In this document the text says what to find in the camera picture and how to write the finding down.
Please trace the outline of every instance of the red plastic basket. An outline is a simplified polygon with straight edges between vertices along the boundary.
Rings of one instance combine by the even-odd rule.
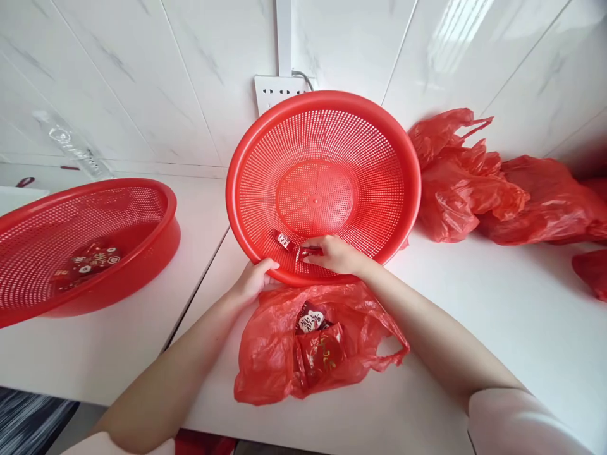
[[[176,208],[168,186],[128,178],[62,191],[0,218],[0,327],[93,312],[145,286],[177,251]],[[120,262],[57,293],[53,274],[99,238],[118,248]]]
[[[273,230],[300,245],[335,234],[386,263],[407,238],[421,178],[413,145],[384,109],[357,95],[323,90],[290,98],[246,132],[230,164],[228,217],[247,256],[271,257],[291,286],[348,282],[296,262]]]

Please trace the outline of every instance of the clear plastic bottle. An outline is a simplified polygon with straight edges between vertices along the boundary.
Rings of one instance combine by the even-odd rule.
[[[50,138],[53,145],[61,149],[63,154],[92,181],[115,178],[112,171],[101,161],[99,155],[91,150],[82,137],[71,131],[63,120],[51,116],[46,111],[34,111],[32,115],[40,123],[42,132]]]

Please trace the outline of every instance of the forearm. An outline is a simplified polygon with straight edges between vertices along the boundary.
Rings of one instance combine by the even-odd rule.
[[[108,432],[132,453],[147,453],[174,437],[242,306],[230,293],[215,302],[122,393],[92,433]]]
[[[396,320],[415,354],[466,412],[477,391],[524,389],[466,328],[384,267],[368,261],[358,275]]]

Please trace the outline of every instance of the hand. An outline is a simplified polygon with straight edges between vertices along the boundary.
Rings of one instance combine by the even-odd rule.
[[[240,278],[228,292],[244,305],[253,303],[264,286],[270,281],[266,272],[276,270],[279,266],[280,264],[271,258],[266,258],[257,265],[249,262],[242,271]]]
[[[373,259],[335,236],[315,237],[302,246],[319,246],[324,256],[308,256],[304,262],[316,264],[338,274],[359,275]]]

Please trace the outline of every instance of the power socket panel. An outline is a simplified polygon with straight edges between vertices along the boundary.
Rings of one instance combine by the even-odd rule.
[[[259,115],[288,98],[310,91],[307,82],[302,77],[255,76],[255,96]],[[314,78],[310,83],[316,90]]]

